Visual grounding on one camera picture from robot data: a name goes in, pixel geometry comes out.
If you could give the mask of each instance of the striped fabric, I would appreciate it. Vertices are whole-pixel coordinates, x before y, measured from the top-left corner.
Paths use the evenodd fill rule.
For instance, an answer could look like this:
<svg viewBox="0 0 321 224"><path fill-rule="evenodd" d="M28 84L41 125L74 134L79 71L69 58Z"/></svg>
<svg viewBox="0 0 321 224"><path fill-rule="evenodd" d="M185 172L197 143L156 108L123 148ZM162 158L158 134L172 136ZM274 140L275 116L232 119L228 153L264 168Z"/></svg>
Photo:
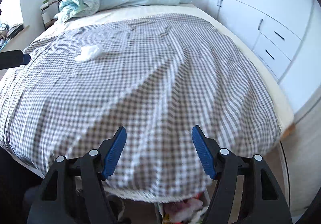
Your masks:
<svg viewBox="0 0 321 224"><path fill-rule="evenodd" d="M105 55L76 62L84 45ZM280 139L271 98L233 41L195 16L162 14L67 31L25 49L0 84L0 145L44 174L83 156L119 126L127 143L106 189L167 202L211 183L194 149L199 125L241 156Z"/></svg>

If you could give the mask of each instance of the cream bed sheet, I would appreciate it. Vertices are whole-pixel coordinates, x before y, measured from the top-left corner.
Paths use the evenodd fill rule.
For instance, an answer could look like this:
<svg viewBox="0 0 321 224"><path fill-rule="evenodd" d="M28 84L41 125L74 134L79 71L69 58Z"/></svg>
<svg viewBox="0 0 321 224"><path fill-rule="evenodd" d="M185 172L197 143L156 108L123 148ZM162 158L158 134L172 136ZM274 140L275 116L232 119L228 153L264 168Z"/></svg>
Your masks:
<svg viewBox="0 0 321 224"><path fill-rule="evenodd" d="M64 31L76 29L79 27L85 27L88 25L106 24L115 21L136 19L163 13L179 13L197 16L199 18L209 21L222 34L225 34L228 37L230 37L237 45L237 47L240 49L240 51L253 63L253 65L258 70L272 98L274 111L277 116L282 134L286 131L286 129L294 121L294 114L285 94L282 92L279 85L274 80L273 76L270 74L268 69L237 36L235 36L231 31L229 31L226 27L224 27L221 23L209 16L207 13L205 13L204 11L200 10L192 4L182 4L179 6L139 6L106 10L96 13L93 16L74 18L64 24L59 24L58 22L56 22L52 27L50 27L48 30L42 33L38 38L36 38L35 41L42 38L57 36ZM43 177L43 175L37 169L26 165L15 156L12 157L26 168L30 169L40 177Z"/></svg>

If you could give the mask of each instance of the blue gripper pad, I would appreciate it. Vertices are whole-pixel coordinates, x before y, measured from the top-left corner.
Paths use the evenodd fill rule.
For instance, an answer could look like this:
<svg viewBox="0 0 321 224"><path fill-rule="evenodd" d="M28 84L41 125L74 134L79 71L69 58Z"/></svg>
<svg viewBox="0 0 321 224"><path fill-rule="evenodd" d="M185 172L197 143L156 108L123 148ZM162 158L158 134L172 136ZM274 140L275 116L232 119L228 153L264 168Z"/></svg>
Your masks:
<svg viewBox="0 0 321 224"><path fill-rule="evenodd" d="M123 152L127 139L127 134L125 128L119 132L115 137L113 144L111 145L105 159L104 159L104 169L102 175L108 179L109 176L114 174L116 165L119 161L120 155Z"/></svg>
<svg viewBox="0 0 321 224"><path fill-rule="evenodd" d="M209 175L211 179L214 179L216 171L214 168L213 156L196 127L193 127L192 130L192 140L205 173Z"/></svg>

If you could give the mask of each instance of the window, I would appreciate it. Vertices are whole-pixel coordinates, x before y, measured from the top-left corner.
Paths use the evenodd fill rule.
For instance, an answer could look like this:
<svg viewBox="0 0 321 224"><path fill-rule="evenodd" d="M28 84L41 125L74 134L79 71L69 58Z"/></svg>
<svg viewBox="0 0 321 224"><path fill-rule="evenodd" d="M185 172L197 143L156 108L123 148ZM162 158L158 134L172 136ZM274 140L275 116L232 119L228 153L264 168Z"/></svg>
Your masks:
<svg viewBox="0 0 321 224"><path fill-rule="evenodd" d="M8 25L12 27L14 24L23 22L20 0L2 0L0 9L2 11L0 24L7 22Z"/></svg>

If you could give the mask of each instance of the checkered blanket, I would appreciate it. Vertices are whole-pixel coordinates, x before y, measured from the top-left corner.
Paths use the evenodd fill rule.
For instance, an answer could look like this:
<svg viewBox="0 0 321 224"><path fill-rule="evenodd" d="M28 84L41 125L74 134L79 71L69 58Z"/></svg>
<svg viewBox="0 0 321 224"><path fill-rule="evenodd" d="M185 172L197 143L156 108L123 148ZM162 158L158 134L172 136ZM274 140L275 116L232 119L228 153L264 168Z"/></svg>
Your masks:
<svg viewBox="0 0 321 224"><path fill-rule="evenodd" d="M84 45L105 54L76 62ZM194 125L241 156L280 139L271 98L253 64L209 22L162 14L67 31L25 49L31 62L0 83L0 145L46 173L113 137L127 143L109 191L175 201L205 190Z"/></svg>

